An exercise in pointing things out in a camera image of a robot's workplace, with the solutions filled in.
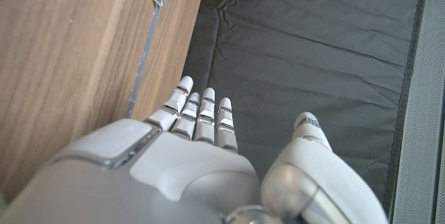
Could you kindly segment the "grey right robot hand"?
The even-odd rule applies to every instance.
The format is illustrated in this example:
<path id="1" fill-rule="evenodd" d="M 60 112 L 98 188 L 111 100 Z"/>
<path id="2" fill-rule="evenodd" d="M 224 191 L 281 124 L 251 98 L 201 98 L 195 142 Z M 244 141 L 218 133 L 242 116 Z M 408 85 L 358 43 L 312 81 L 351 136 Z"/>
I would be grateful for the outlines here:
<path id="1" fill-rule="evenodd" d="M 122 119 L 69 144 L 4 209 L 2 223 L 386 223 L 368 184 L 317 118 L 257 173 L 238 152 L 232 103 L 183 77 L 144 121 Z"/>

